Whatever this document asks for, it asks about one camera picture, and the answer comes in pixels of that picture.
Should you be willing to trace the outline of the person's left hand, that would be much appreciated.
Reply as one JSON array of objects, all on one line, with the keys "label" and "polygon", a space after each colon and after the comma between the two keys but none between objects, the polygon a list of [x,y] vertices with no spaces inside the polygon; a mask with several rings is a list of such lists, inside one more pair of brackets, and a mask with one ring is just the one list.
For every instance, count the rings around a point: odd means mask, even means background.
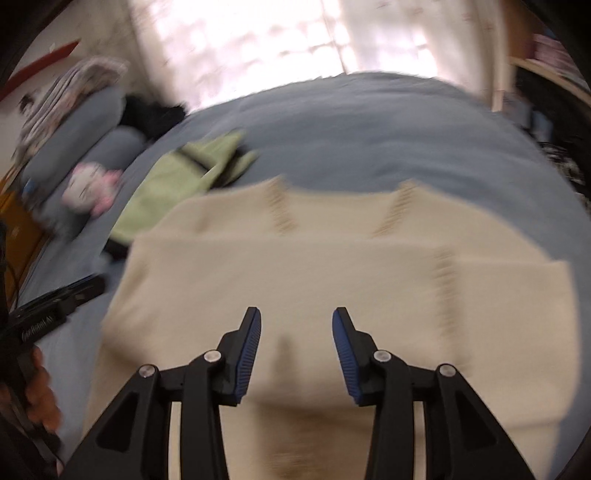
[{"label": "person's left hand", "polygon": [[50,386],[50,375],[43,365],[41,350],[34,347],[30,358],[35,372],[25,388],[28,402],[27,417],[32,423],[42,425],[46,431],[56,433],[61,424],[62,414]]}]

